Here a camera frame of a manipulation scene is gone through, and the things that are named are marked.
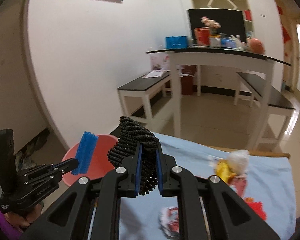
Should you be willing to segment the purple sleeve forearm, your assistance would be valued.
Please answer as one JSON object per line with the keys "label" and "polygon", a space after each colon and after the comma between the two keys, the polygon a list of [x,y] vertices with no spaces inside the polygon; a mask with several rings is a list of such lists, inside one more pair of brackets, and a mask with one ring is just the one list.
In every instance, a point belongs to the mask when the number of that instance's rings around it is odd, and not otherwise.
{"label": "purple sleeve forearm", "polygon": [[10,240],[19,240],[22,232],[20,232],[16,227],[11,225],[5,218],[4,214],[0,211],[0,228],[3,233]]}

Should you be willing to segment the left hand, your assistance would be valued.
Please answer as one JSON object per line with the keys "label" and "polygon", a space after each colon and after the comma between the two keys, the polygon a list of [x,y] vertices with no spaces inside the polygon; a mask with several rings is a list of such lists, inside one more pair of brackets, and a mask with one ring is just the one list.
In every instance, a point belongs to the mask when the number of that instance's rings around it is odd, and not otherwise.
{"label": "left hand", "polygon": [[41,215],[41,213],[42,205],[37,204],[25,217],[13,212],[4,214],[4,217],[9,224],[15,227],[18,231],[23,232],[25,229],[29,228],[29,226]]}

